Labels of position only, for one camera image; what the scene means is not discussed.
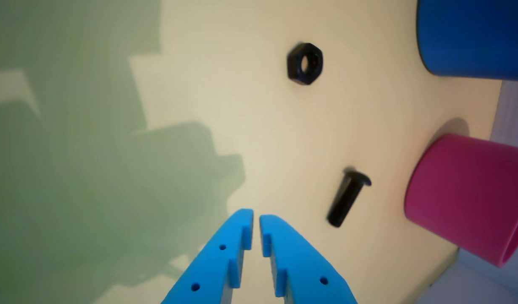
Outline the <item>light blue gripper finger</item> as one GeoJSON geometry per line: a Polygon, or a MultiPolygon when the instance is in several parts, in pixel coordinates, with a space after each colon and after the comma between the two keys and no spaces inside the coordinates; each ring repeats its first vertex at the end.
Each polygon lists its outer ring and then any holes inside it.
{"type": "Polygon", "coordinates": [[[162,300],[163,304],[230,304],[240,287],[244,252],[252,248],[253,210],[234,212],[162,300]]]}
{"type": "Polygon", "coordinates": [[[290,224],[276,215],[261,215],[259,223],[275,297],[286,304],[357,303],[342,275],[290,224]]]}

